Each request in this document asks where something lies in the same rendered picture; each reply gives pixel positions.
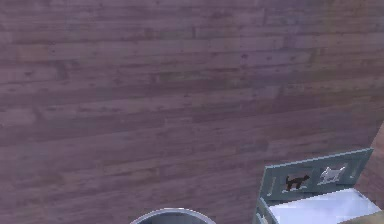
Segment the grey round bin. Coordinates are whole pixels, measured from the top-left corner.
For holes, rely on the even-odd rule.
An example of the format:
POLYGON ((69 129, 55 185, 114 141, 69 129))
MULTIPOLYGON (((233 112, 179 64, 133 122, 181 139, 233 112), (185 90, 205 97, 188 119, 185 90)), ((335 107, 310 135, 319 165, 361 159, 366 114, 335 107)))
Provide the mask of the grey round bin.
POLYGON ((191 209, 163 208, 144 214, 130 224, 216 224, 216 222, 191 209))

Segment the grey-green bed with animal cutouts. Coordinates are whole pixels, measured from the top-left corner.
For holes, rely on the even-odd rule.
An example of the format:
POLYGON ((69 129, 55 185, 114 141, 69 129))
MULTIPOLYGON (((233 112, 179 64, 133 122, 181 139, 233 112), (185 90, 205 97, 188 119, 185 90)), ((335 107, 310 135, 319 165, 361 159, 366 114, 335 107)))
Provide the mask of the grey-green bed with animal cutouts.
POLYGON ((340 224, 380 208, 355 188, 371 148, 264 168, 252 224, 340 224))

